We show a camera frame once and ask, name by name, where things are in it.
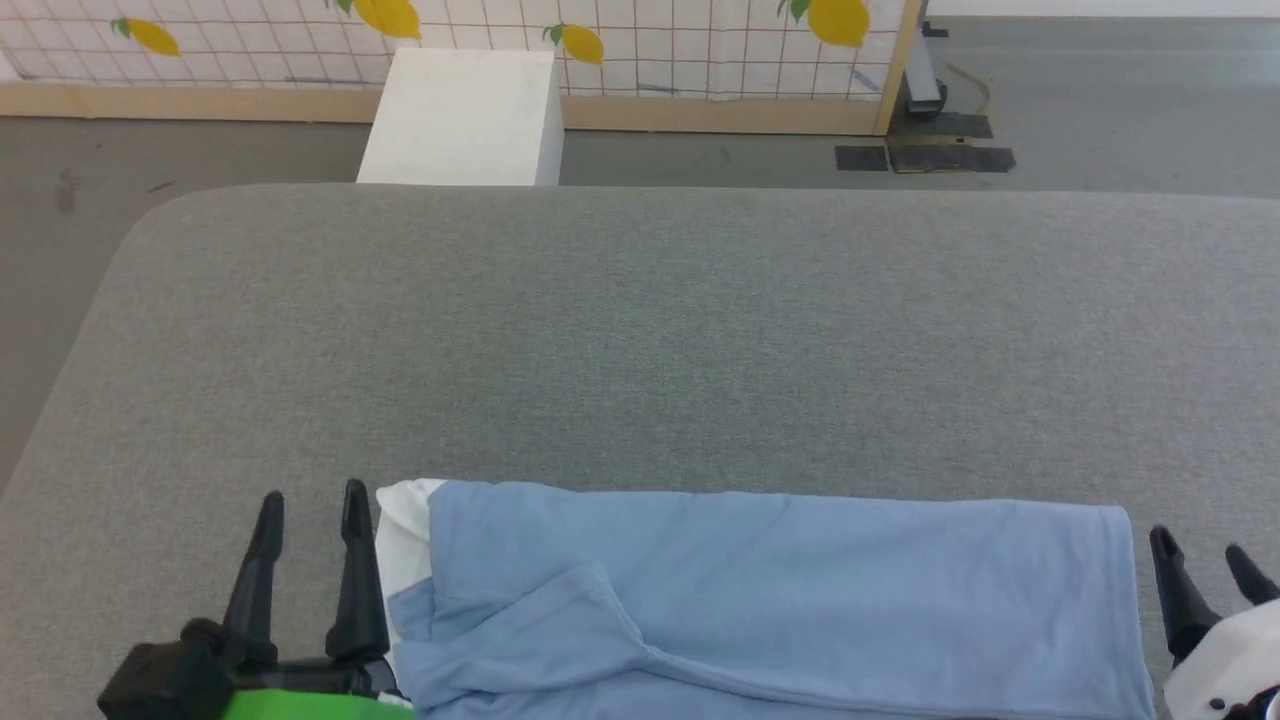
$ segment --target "wooden frame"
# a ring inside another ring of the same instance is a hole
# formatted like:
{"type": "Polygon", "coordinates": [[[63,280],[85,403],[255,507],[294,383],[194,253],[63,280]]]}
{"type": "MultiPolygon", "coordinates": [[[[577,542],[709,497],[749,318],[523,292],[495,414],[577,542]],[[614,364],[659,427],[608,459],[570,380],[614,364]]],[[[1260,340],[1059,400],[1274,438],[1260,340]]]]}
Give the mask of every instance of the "wooden frame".
{"type": "MultiPolygon", "coordinates": [[[[906,0],[879,102],[859,100],[562,99],[568,129],[883,136],[897,106],[920,0],[906,0]]],[[[372,123],[378,90],[0,85],[0,115],[372,123]]]]}

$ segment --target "gray table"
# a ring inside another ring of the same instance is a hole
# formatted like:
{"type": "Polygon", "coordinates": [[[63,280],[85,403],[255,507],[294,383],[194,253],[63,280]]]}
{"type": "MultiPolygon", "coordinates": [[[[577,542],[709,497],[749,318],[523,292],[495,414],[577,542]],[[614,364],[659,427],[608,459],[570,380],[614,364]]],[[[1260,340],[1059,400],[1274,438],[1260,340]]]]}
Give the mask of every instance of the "gray table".
{"type": "Polygon", "coordinates": [[[244,187],[124,241],[0,501],[0,707],[92,717],[284,491],[319,653],[347,477],[1120,503],[1280,571],[1280,204],[244,187]]]}

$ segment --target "light blue shirt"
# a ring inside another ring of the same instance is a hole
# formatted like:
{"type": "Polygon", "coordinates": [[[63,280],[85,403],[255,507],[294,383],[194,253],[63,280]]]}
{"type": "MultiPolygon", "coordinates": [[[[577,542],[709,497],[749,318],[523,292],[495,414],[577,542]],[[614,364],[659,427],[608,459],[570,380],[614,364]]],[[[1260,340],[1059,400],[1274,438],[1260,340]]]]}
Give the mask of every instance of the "light blue shirt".
{"type": "Polygon", "coordinates": [[[421,717],[1152,720],[1117,507],[449,482],[421,717]]]}

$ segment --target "black tape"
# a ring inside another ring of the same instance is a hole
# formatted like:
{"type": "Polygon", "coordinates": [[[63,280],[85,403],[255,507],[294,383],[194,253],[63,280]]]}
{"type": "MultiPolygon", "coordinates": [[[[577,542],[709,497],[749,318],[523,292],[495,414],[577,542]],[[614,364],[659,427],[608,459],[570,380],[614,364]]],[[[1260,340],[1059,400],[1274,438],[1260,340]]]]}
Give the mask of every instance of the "black tape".
{"type": "Polygon", "coordinates": [[[945,137],[973,137],[978,140],[991,140],[996,137],[991,132],[991,120],[987,115],[965,115],[964,113],[938,113],[932,118],[918,118],[902,115],[888,131],[890,137],[896,136],[945,136],[945,137]]]}
{"type": "Polygon", "coordinates": [[[1007,173],[1018,164],[1009,147],[954,145],[890,145],[897,173],[1007,173]]]}
{"type": "Polygon", "coordinates": [[[883,145],[837,145],[836,146],[837,170],[888,170],[888,158],[884,156],[883,145]]]}

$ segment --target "white box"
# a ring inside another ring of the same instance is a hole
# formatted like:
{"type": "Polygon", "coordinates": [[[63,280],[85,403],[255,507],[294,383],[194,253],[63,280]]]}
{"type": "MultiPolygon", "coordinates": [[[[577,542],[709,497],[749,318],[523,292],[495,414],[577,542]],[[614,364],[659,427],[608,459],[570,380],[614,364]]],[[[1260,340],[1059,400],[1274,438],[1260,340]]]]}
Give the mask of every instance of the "white box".
{"type": "Polygon", "coordinates": [[[554,64],[549,51],[401,47],[356,182],[558,184],[554,64]]]}

